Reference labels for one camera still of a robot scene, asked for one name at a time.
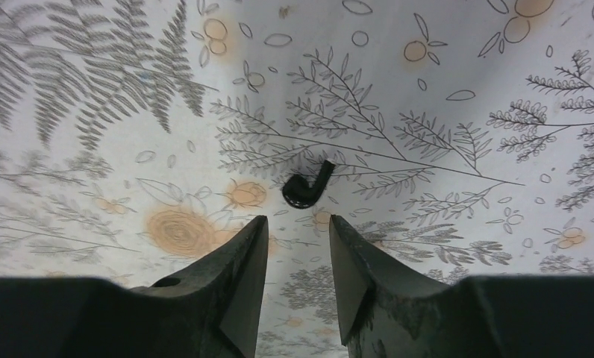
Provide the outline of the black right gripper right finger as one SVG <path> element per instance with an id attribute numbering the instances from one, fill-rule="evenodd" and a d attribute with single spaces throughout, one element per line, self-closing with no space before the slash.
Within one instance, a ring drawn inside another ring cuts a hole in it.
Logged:
<path id="1" fill-rule="evenodd" d="M 340 339 L 351 357 L 594 357 L 594 277 L 429 278 L 329 222 Z"/>

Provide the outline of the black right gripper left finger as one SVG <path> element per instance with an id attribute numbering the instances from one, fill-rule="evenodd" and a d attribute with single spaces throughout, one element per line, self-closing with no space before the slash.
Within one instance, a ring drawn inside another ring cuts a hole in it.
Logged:
<path id="1" fill-rule="evenodd" d="M 268 244 L 257 216 L 150 286 L 0 277 L 0 357 L 253 357 Z"/>

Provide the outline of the black earbud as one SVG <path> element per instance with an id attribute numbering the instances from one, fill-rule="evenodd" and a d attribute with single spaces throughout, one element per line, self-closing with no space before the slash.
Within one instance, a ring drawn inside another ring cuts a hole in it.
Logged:
<path id="1" fill-rule="evenodd" d="M 303 210 L 313 207 L 322 197 L 336 165 L 326 160 L 310 185 L 303 175 L 293 175 L 282 186 L 281 193 L 286 203 L 295 209 Z"/>

